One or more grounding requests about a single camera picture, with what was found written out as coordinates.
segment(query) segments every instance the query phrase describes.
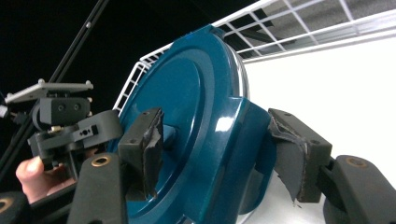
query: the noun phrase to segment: finger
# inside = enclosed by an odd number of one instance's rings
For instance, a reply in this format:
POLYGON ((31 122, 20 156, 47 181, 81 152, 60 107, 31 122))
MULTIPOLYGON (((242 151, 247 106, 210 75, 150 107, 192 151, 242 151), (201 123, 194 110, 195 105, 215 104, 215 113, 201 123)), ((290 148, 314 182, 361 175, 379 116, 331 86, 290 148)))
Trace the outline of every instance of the finger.
POLYGON ((98 150, 97 148, 93 148, 93 149, 90 149, 90 150, 86 151, 85 152, 85 158, 92 157, 93 155, 95 155, 95 152, 97 150, 98 150))
POLYGON ((48 191, 47 196, 55 193, 56 191, 58 191, 60 189, 64 189, 64 188, 66 188, 66 187, 68 187, 68 186, 70 186, 70 185, 72 185, 74 183, 76 183, 76 180, 74 180, 73 178, 67 179, 64 182, 62 182, 61 184, 52 187, 48 191))
POLYGON ((45 174, 44 164, 39 157, 23 161, 17 168, 16 175, 29 203, 45 197, 53 186, 60 183, 57 178, 45 174))
POLYGON ((21 182, 36 178, 44 172, 44 164, 39 157, 23 161, 18 166, 16 175, 21 182))

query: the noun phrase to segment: white wire shelf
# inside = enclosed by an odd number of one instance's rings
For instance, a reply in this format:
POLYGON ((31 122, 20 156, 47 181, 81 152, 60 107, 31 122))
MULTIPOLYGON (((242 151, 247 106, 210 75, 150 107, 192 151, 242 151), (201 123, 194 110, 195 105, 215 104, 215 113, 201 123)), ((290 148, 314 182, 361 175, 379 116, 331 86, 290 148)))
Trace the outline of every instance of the white wire shelf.
MULTIPOLYGON (((396 36, 393 0, 261 0, 212 23, 243 63, 396 36)), ((114 109, 124 108, 140 78, 172 44, 140 58, 114 109)))

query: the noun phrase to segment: round lid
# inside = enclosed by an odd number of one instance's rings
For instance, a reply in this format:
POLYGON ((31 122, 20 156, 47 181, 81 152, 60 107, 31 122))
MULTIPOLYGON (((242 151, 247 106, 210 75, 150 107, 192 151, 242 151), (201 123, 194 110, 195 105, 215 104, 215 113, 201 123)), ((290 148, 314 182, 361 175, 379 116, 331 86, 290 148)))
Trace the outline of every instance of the round lid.
POLYGON ((163 152, 158 198, 128 203, 129 218, 146 214, 175 190, 191 153, 203 145, 213 122, 227 115, 226 99, 248 97, 244 67, 220 35, 220 30, 206 26, 175 41, 138 83, 120 115, 126 132, 139 114, 160 107, 163 124, 177 130, 171 148, 163 152))

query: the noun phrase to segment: metal wire grid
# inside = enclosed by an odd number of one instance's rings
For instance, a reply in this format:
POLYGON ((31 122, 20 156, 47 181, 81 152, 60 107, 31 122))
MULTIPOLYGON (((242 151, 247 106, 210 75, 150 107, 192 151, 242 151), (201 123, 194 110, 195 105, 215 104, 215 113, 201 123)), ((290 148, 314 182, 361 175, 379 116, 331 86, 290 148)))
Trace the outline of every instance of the metal wire grid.
MULTIPOLYGON (((277 55, 396 36, 395 0, 261 0, 212 23, 243 63, 277 55)), ((124 108, 139 79, 172 44, 140 58, 114 105, 124 108)))

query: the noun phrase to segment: bolt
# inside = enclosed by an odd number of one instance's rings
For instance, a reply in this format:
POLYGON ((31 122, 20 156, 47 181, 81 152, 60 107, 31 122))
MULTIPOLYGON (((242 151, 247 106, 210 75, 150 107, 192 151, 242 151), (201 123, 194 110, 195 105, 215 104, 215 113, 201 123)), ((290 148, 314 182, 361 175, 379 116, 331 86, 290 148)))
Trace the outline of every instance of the bolt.
POLYGON ((64 111, 64 105, 58 105, 58 110, 59 111, 64 111))

